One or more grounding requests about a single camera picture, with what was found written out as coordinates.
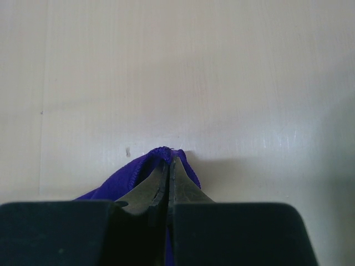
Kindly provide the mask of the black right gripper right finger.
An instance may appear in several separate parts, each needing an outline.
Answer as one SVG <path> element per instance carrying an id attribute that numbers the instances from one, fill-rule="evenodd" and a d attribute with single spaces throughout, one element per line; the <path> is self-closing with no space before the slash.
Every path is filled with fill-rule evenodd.
<path id="1" fill-rule="evenodd" d="M 173 158 L 169 171 L 168 222 L 173 221 L 174 207 L 177 204 L 213 203 L 213 200 L 188 177 L 179 157 Z"/>

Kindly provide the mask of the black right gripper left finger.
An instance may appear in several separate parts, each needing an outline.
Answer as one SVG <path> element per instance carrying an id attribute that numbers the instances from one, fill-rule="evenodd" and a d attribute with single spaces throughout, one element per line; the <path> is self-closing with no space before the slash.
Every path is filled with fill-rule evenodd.
<path id="1" fill-rule="evenodd" d="M 160 161 L 151 174 L 125 196 L 115 201 L 124 214 L 147 224 L 159 224 L 166 210 L 169 165 Z"/>

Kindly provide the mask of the purple towel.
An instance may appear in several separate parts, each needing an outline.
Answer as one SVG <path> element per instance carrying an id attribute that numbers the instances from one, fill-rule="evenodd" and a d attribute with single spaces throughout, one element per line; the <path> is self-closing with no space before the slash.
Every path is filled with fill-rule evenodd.
<path id="1" fill-rule="evenodd" d="M 112 203 L 99 265 L 175 264 L 168 201 L 170 166 L 176 158 L 181 160 L 190 181 L 200 188 L 183 150 L 158 147 L 78 197 Z"/>

